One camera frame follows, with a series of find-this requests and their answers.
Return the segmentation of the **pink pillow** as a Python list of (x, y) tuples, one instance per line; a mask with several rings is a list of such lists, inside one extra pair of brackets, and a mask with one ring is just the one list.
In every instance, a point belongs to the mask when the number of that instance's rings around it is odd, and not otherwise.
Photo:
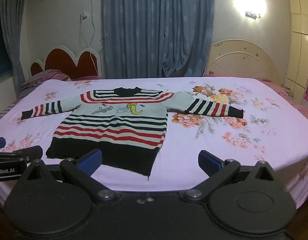
[(97, 75), (91, 75), (91, 76), (79, 77), (77, 79), (72, 79), (72, 81), (90, 81), (90, 80), (101, 80), (101, 79), (103, 79), (103, 77)]

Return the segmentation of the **red heart-shaped headboard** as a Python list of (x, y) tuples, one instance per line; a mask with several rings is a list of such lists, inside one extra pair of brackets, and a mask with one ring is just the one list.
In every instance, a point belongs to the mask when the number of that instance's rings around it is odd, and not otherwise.
[(104, 77), (100, 56), (92, 48), (83, 48), (75, 55), (65, 46), (55, 46), (44, 61), (39, 59), (33, 61), (29, 69), (29, 76), (51, 69), (60, 70), (71, 80), (79, 80), (89, 76)]

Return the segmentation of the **blue centre curtain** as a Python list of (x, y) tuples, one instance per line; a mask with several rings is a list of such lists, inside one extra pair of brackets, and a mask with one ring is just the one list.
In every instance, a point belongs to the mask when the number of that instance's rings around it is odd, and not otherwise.
[(109, 79), (202, 76), (214, 0), (103, 0)]

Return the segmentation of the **wall socket plug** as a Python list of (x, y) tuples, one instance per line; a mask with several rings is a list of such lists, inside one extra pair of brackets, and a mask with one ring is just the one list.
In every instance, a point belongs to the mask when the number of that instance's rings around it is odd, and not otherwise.
[(87, 12), (82, 12), (80, 14), (80, 21), (83, 22), (84, 20), (86, 20), (88, 18), (88, 13)]

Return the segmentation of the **cream wardrobe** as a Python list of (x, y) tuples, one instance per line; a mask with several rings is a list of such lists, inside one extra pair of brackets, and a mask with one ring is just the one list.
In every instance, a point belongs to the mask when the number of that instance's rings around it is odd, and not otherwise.
[(285, 85), (293, 100), (308, 107), (308, 0), (289, 0), (291, 16), (290, 55)]

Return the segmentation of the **blue left window curtain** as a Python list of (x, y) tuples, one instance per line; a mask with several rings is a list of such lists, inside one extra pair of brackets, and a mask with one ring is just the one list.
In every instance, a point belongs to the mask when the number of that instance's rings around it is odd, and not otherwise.
[(25, 82), (20, 61), (20, 36), (25, 0), (0, 0), (0, 19), (5, 48), (12, 65), (13, 85), (16, 96)]

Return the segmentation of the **purple folded bedding pile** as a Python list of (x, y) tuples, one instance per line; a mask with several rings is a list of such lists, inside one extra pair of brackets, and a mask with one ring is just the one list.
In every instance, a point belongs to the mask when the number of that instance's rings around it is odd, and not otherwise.
[(61, 81), (71, 81), (70, 77), (62, 73), (60, 70), (55, 70), (55, 69), (45, 70), (30, 77), (27, 81), (25, 81), (21, 85), (21, 93), (19, 94), (17, 99), (21, 99), (27, 96), (45, 81), (53, 79)]

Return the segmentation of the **wall lamp fixture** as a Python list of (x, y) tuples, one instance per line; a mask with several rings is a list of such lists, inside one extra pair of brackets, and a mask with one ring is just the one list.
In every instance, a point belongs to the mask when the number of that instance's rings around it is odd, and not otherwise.
[(261, 18), (261, 14), (257, 14), (255, 12), (252, 12), (252, 11), (246, 11), (245, 12), (245, 16), (246, 17), (249, 17), (249, 18), (252, 18), (254, 20), (258, 19), (258, 18)]

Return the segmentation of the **striped knit child sweater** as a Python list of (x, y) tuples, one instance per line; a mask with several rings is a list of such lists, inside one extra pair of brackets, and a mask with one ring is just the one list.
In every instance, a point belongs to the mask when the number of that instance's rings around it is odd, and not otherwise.
[(98, 149), (105, 165), (149, 176), (165, 140), (170, 111), (197, 117), (242, 118), (228, 103), (186, 92), (141, 88), (91, 90), (23, 111), (21, 119), (68, 113), (46, 151), (51, 159), (78, 159)]

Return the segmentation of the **cream round headboard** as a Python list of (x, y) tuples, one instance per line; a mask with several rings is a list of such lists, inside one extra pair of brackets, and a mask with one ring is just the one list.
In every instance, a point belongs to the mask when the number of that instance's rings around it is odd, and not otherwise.
[(280, 84), (271, 57), (256, 44), (240, 39), (215, 42), (210, 46), (205, 76), (249, 77)]

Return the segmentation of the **pink floral bed sheet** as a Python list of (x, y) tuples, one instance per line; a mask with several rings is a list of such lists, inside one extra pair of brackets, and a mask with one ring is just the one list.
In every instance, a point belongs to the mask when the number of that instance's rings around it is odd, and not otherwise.
[(21, 120), (21, 113), (45, 102), (63, 100), (92, 89), (118, 87), (183, 91), (196, 98), (228, 102), (244, 110), (244, 119), (184, 116), (170, 113), (163, 147), (150, 176), (102, 165), (93, 178), (114, 190), (168, 191), (191, 188), (206, 179), (198, 154), (207, 150), (242, 165), (267, 161), (297, 206), (308, 198), (308, 120), (274, 90), (255, 79), (185, 77), (65, 82), (49, 80), (21, 100), (0, 120), (5, 152), (39, 145), (49, 147), (66, 114)]

